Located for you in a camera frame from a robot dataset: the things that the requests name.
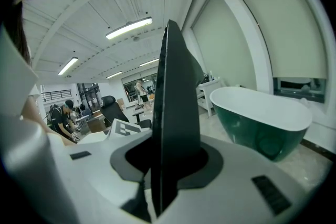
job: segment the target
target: chair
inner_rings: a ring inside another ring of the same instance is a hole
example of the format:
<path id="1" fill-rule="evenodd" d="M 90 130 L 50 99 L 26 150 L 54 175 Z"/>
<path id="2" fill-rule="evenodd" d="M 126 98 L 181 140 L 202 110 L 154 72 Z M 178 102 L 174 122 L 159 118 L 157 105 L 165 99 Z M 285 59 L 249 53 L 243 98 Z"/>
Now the chair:
<path id="1" fill-rule="evenodd" d="M 113 123 L 114 119 L 118 119 L 121 121 L 130 122 L 125 114 L 121 111 L 116 99 L 113 96 L 104 96 L 101 98 L 103 101 L 103 105 L 100 108 L 101 113 L 105 116 L 106 119 Z M 136 123 L 141 128 L 152 128 L 151 120 L 144 120 Z"/>

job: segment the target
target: bathtub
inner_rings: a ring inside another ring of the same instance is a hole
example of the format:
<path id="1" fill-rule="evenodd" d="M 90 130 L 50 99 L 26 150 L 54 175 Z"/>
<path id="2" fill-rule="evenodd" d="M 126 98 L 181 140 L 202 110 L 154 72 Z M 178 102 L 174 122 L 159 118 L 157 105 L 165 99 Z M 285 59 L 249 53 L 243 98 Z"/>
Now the bathtub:
<path id="1" fill-rule="evenodd" d="M 272 161 L 292 152 L 312 122 L 303 104 L 246 88 L 219 88 L 210 100 L 234 143 L 253 148 Z"/>

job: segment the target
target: man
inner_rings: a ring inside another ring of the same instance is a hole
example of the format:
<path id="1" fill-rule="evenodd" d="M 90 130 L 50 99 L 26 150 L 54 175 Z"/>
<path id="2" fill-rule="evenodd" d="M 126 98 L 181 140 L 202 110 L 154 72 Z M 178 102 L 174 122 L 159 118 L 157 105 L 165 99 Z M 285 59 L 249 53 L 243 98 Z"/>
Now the man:
<path id="1" fill-rule="evenodd" d="M 76 127 L 70 119 L 73 107 L 74 103 L 71 100 L 67 100 L 64 105 L 54 108 L 51 113 L 51 122 L 57 133 L 76 143 L 79 138 L 75 133 Z"/>

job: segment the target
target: backpack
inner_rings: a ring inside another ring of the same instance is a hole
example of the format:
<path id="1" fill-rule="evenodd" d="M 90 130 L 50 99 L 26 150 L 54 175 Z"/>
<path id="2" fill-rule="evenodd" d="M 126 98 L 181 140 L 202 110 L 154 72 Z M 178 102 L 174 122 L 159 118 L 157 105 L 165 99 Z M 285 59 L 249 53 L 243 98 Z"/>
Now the backpack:
<path id="1" fill-rule="evenodd" d="M 48 114 L 47 114 L 47 121 L 48 121 L 49 123 L 52 123 L 52 121 L 51 121 L 51 115 L 52 115 L 54 109 L 57 109 L 57 110 L 59 111 L 59 113 L 61 113 L 61 115 L 62 115 L 62 108 L 60 108 L 60 107 L 59 107 L 58 105 L 56 105 L 56 104 L 51 105 L 51 106 L 50 106 L 50 110 L 49 110 L 49 112 L 48 112 Z"/>

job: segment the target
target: white bathtub rim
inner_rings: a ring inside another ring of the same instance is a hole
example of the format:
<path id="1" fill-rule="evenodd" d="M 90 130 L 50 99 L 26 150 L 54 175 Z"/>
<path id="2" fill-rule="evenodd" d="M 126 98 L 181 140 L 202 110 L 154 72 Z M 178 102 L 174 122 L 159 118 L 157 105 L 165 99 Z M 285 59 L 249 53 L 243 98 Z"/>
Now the white bathtub rim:
<path id="1" fill-rule="evenodd" d="M 258 121 L 258 122 L 261 122 L 263 124 L 267 124 L 267 125 L 270 125 L 270 126 L 273 126 L 273 127 L 276 127 L 276 128 L 279 128 L 279 129 L 282 129 L 282 130 L 285 130 L 285 131 L 290 131 L 290 132 L 297 132 L 297 131 L 302 131 L 302 130 L 306 130 L 312 123 L 312 114 L 311 114 L 311 111 L 306 108 L 303 104 L 299 103 L 299 102 L 296 102 L 294 100 L 289 100 L 289 99 L 286 99 L 286 102 L 289 101 L 289 102 L 293 102 L 295 103 L 295 105 L 297 105 L 298 107 L 301 106 L 301 109 L 305 110 L 306 111 L 306 119 L 304 121 L 299 121 L 298 122 L 298 125 L 293 127 L 293 126 L 290 126 L 290 125 L 281 125 L 280 124 L 277 124 L 276 121 L 265 121 L 265 119 L 259 119 L 258 117 L 255 117 L 254 115 L 247 115 L 246 113 L 242 113 L 242 112 L 238 112 L 236 111 L 235 109 L 233 108 L 228 108 L 228 107 L 224 107 L 223 105 L 220 105 L 218 102 L 214 102 L 214 98 L 213 96 L 216 94 L 216 92 L 220 92 L 220 91 L 223 91 L 223 89 L 226 89 L 226 88 L 235 88 L 237 89 L 238 91 L 253 91 L 253 92 L 257 92 L 258 94 L 266 94 L 264 92 L 258 92 L 258 91 L 254 91 L 254 90 L 251 90 L 251 89 L 247 89 L 247 88 L 240 88 L 240 87 L 222 87 L 222 88 L 219 88 L 219 89 L 216 89 L 214 90 L 211 94 L 210 94 L 210 100 L 211 102 L 218 106 L 219 108 L 222 108 L 222 109 L 225 109 L 225 110 L 228 110 L 228 111 L 231 111 L 233 113 L 236 113 L 238 115 L 241 115 L 241 116 L 244 116 L 246 118 L 249 118 L 249 119 L 252 119 L 252 120 L 255 120 L 255 121 Z M 279 99 L 285 99 L 285 98 L 282 98 L 282 97 L 279 97 L 279 96 L 276 96 L 276 95 L 270 95 L 270 94 L 266 94 L 268 96 L 270 96 L 270 98 L 279 98 Z"/>

